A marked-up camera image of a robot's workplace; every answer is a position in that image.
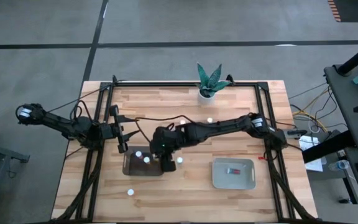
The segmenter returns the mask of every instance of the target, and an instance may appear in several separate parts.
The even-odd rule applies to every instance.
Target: white ball
[[[129,189],[127,193],[129,196],[132,196],[135,193],[135,191],[133,189]]]
[[[177,162],[178,162],[179,164],[181,164],[181,163],[183,162],[183,158],[182,158],[182,157],[178,157]]]
[[[135,153],[135,155],[136,155],[137,157],[141,157],[141,156],[142,156],[142,152],[137,151],[137,152]]]
[[[149,162],[150,162],[150,158],[149,158],[149,157],[145,157],[145,158],[143,159],[143,162],[149,163]]]

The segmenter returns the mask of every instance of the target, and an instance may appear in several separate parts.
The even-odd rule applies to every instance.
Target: metal tray
[[[238,169],[240,174],[228,174],[227,168]],[[250,159],[216,158],[212,164],[212,183],[217,189],[255,189],[254,162]]]

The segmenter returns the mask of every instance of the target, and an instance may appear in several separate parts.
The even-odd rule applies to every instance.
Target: butcher block tabletop
[[[270,89],[277,121],[293,123],[284,81],[266,81]],[[84,82],[81,95],[97,90],[101,82]],[[233,86],[216,93],[213,105],[198,104],[197,87],[114,87],[112,105],[128,118],[171,118],[186,115],[194,121],[207,122],[238,118],[258,112],[253,87]],[[98,92],[84,97],[89,112],[94,114]],[[104,115],[103,103],[101,119]],[[149,139],[157,126],[180,124],[183,118],[172,121],[140,120],[139,125]],[[137,130],[135,123],[123,123],[124,133]],[[278,124],[278,128],[291,126]],[[298,145],[296,140],[288,142]],[[129,146],[148,146],[145,138],[136,134]],[[70,141],[67,154],[80,147]],[[183,158],[175,172],[157,177],[128,176],[122,173],[124,155],[117,149],[117,139],[107,140],[104,146],[94,222],[273,222],[277,221],[268,165],[263,156],[264,142],[238,132],[207,139],[205,142],[178,150],[174,159]],[[86,158],[86,149],[70,156],[63,165],[52,218],[61,215],[77,195]],[[255,165],[254,190],[216,189],[212,183],[212,163],[215,158],[251,159]],[[306,210],[317,217],[302,153],[291,147],[283,150],[291,191]],[[127,191],[134,190],[128,196]],[[84,216],[88,211],[90,190],[85,198]],[[288,217],[285,197],[280,189],[284,217]]]

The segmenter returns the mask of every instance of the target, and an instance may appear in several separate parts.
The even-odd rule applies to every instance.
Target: snake plant
[[[231,82],[229,81],[219,81],[221,78],[222,64],[212,73],[210,77],[207,76],[204,68],[197,63],[198,75],[200,76],[200,84],[196,84],[200,89],[200,94],[203,97],[211,98],[219,90],[222,90]]]

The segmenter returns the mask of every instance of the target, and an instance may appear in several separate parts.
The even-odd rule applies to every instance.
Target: gray floor
[[[102,0],[0,0],[0,44],[68,44],[92,41]],[[325,0],[110,1],[100,43],[255,40],[358,40],[358,24],[335,22]],[[285,80],[289,96],[324,82],[323,68],[341,63],[358,45],[297,47],[194,47],[99,49],[90,80],[194,80],[196,62],[209,72],[223,64],[236,80]],[[0,145],[29,153],[12,162],[0,194],[0,223],[50,218],[67,141],[41,126],[17,124],[22,103],[54,108],[78,96],[89,49],[0,50]],[[323,88],[291,100],[300,107]],[[324,99],[317,102],[322,107]],[[330,102],[326,108],[333,108]],[[58,114],[66,116],[71,108]],[[343,122],[339,110],[322,119]],[[358,223],[358,205],[341,180],[310,180],[319,217]]]

